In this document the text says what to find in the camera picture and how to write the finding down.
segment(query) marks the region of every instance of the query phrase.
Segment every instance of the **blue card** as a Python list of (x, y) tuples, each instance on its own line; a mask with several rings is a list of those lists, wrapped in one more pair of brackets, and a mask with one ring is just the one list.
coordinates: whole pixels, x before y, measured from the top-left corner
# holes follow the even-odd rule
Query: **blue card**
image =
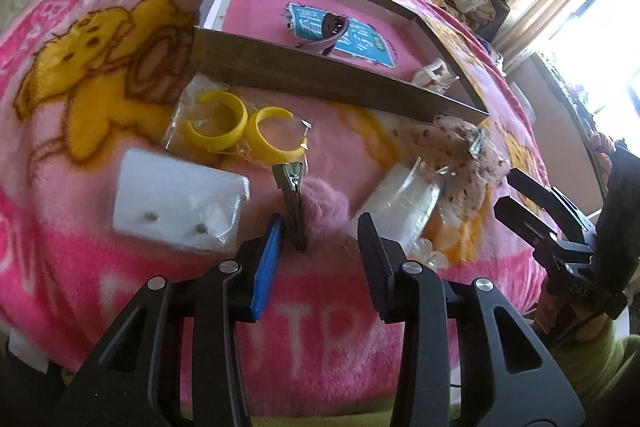
[[(287, 10), (291, 15), (293, 33), (300, 39), (319, 41), (322, 39), (322, 19), (327, 14), (325, 10), (289, 4)], [(365, 58), (395, 68), (389, 46), (375, 29), (349, 17), (349, 28), (335, 45), (335, 50)]]

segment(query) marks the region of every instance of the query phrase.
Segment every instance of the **clear plastic container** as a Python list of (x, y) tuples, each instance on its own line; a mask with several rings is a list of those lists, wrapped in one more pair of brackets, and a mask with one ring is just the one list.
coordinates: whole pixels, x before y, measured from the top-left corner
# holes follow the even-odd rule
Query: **clear plastic container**
[(357, 239), (358, 218), (368, 212), (378, 235), (396, 241), (409, 254), (438, 202), (446, 172), (434, 171), (421, 158), (409, 167), (396, 164), (357, 211), (349, 234)]

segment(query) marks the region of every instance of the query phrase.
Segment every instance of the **window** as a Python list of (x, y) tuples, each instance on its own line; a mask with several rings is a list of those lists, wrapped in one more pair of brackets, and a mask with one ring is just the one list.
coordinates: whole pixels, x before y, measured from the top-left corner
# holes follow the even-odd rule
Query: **window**
[(640, 155), (640, 0), (587, 0), (542, 51), (599, 131)]

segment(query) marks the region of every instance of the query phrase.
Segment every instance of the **yellow cartoon bear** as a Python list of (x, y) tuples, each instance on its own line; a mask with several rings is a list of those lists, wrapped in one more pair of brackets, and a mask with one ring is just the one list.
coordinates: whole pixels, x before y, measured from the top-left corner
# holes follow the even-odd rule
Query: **yellow cartoon bear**
[(188, 78), (192, 13), (171, 0), (142, 0), (131, 10), (91, 12), (46, 42), (24, 77), (14, 108), (25, 120), (38, 107), (65, 102), (62, 136), (30, 155), (30, 180), (47, 157), (76, 164), (94, 156), (113, 130), (158, 142)]
[(123, 8), (91, 12), (62, 36), (47, 42), (20, 85), (14, 101), (24, 120), (47, 99), (66, 93), (92, 68), (100, 67), (109, 46), (131, 28)]

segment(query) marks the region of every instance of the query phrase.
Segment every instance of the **metal clip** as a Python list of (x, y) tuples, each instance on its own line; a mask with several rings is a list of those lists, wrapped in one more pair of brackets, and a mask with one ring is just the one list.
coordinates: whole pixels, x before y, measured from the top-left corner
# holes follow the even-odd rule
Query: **metal clip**
[(304, 173), (302, 162), (276, 163), (271, 167), (276, 185), (284, 193), (287, 206), (287, 232), (298, 251), (306, 250), (305, 221), (302, 210), (300, 185)]
[(478, 159), (480, 151), (482, 150), (482, 147), (484, 146), (488, 138), (489, 129), (487, 127), (478, 129), (478, 134), (471, 141), (471, 145), (469, 146), (469, 154), (471, 155), (471, 158), (473, 158), (474, 160)]

